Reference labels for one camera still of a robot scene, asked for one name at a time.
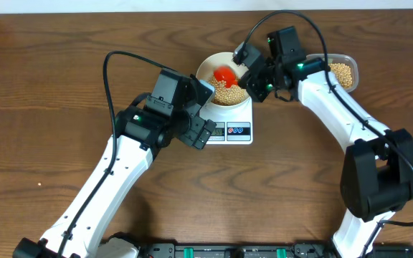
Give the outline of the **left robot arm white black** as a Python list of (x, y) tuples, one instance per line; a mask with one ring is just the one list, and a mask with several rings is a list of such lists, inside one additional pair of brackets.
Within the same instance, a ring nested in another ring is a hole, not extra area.
[(201, 150), (215, 129), (199, 111), (215, 89), (194, 75), (161, 70), (152, 92), (140, 94), (113, 119), (113, 134), (79, 194), (38, 242), (23, 238), (14, 257), (137, 257), (127, 239), (103, 235), (124, 198), (174, 138)]

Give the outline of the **red measuring scoop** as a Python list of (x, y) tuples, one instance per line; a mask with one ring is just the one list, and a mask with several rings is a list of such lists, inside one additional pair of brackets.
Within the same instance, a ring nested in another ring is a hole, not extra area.
[(221, 82), (225, 88), (231, 88), (233, 85), (238, 85), (236, 74), (228, 66), (220, 66), (216, 68), (213, 71), (213, 76), (215, 80)]

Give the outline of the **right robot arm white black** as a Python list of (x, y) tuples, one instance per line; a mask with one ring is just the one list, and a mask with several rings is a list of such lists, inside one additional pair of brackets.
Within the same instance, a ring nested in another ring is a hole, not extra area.
[(413, 138), (370, 116), (325, 58), (307, 57), (295, 27), (269, 33), (267, 42), (270, 57), (246, 42), (234, 51), (234, 62), (247, 68), (239, 86), (255, 102), (288, 91), (338, 141), (345, 153), (340, 191), (346, 213), (332, 242), (339, 257), (365, 257), (385, 222), (413, 199)]

